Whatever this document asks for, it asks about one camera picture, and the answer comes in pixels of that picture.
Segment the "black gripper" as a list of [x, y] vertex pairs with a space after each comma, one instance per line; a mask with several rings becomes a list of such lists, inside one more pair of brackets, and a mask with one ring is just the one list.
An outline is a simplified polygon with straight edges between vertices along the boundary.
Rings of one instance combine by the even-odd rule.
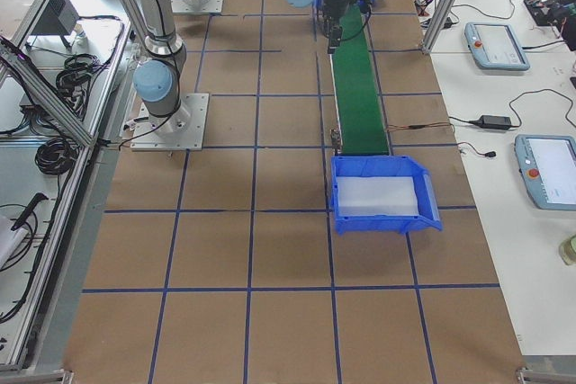
[[322, 34], [328, 38], [328, 54], [334, 54], [340, 46], [342, 26], [340, 20], [345, 16], [350, 5], [357, 0], [320, 0], [322, 15]]

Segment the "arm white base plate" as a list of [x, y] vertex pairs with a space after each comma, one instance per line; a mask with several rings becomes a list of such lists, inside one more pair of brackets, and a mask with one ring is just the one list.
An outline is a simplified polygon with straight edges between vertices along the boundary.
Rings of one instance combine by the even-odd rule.
[[224, 0], [171, 0], [176, 15], [221, 14]]
[[203, 149], [203, 137], [208, 113], [209, 94], [186, 94], [181, 97], [179, 110], [159, 129], [160, 118], [149, 116], [144, 103], [139, 116], [146, 117], [135, 124], [137, 136], [129, 142], [134, 151], [180, 151]]

